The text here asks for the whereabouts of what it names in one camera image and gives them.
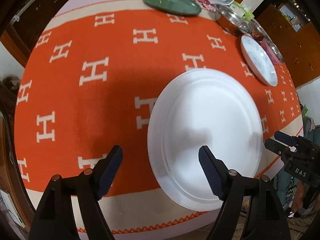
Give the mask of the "person's right hand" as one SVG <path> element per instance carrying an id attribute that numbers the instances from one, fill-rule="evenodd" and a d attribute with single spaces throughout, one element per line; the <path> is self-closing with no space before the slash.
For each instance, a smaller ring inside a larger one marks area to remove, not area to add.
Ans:
<path id="1" fill-rule="evenodd" d="M 304 195 L 304 183 L 302 181 L 299 181 L 297 184 L 297 191 L 295 193 L 295 196 L 294 196 L 293 202 L 292 202 L 292 206 L 291 206 L 291 210 L 293 213 L 297 212 L 297 210 L 302 208 L 303 195 Z M 316 202 L 315 202 L 310 214 L 317 213 L 318 211 L 319 211 L 319 195 L 316 198 Z"/>

